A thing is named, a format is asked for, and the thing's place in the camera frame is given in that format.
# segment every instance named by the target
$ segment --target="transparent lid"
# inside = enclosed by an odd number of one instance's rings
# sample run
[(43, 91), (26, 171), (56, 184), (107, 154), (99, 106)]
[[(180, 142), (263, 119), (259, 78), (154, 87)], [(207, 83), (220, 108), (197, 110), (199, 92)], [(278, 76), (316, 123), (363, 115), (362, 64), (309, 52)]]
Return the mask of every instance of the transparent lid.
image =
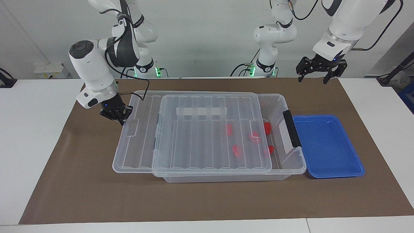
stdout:
[(266, 174), (272, 168), (254, 93), (165, 95), (155, 134), (155, 175)]

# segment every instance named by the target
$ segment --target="box handle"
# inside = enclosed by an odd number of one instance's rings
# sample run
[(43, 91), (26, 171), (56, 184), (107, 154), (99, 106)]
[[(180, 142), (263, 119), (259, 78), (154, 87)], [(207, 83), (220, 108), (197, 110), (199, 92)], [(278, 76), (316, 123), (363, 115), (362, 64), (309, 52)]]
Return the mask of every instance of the box handle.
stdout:
[(292, 142), (293, 147), (302, 146), (301, 140), (299, 139), (298, 132), (296, 130), (295, 122), (293, 121), (292, 113), (290, 110), (283, 112), (283, 117), (285, 118), (287, 131), (289, 132), (290, 141)]

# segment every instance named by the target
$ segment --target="brown mat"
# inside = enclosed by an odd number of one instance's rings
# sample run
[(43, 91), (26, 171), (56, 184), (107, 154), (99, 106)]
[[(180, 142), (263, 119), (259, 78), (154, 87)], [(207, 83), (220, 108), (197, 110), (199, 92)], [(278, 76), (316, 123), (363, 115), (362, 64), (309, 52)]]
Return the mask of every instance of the brown mat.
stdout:
[[(120, 80), (122, 92), (142, 89)], [(315, 180), (168, 184), (150, 174), (117, 174), (112, 161), (121, 127), (75, 104), (20, 224), (196, 221), (414, 215), (338, 80), (153, 80), (152, 90), (280, 93), (294, 115), (334, 114), (366, 174)]]

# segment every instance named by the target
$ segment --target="plastic tray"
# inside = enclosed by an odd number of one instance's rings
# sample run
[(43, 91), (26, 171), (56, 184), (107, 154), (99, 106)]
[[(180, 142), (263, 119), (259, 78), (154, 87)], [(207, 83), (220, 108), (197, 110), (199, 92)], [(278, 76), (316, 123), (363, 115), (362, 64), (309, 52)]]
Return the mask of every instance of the plastic tray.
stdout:
[(152, 166), (155, 175), (265, 174), (271, 168), (256, 94), (162, 98)]
[[(123, 127), (113, 161), (113, 169), (118, 173), (153, 173), (152, 160), (156, 126), (161, 99), (165, 95), (185, 95), (195, 93), (220, 94), (221, 92), (172, 92), (149, 91), (145, 101), (133, 96), (130, 104), (134, 110)], [(267, 143), (275, 147), (270, 155), (272, 169), (261, 175), (214, 175), (192, 177), (170, 177), (159, 174), (168, 182), (226, 182), (283, 180), (290, 175), (303, 174), (306, 163), (300, 146), (293, 147), (283, 112), (288, 110), (286, 101), (279, 94), (258, 94), (263, 121), (271, 123), (272, 133), (267, 135)]]
[(341, 122), (333, 115), (293, 117), (309, 173), (315, 178), (357, 177), (365, 169)]

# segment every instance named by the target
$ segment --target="power outlet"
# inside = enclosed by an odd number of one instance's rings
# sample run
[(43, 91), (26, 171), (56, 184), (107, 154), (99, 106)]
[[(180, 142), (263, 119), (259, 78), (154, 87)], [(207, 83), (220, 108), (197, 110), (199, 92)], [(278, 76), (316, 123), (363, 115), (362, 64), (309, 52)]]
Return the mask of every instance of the power outlet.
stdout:
[(39, 79), (66, 79), (69, 75), (63, 64), (37, 64), (34, 73)]

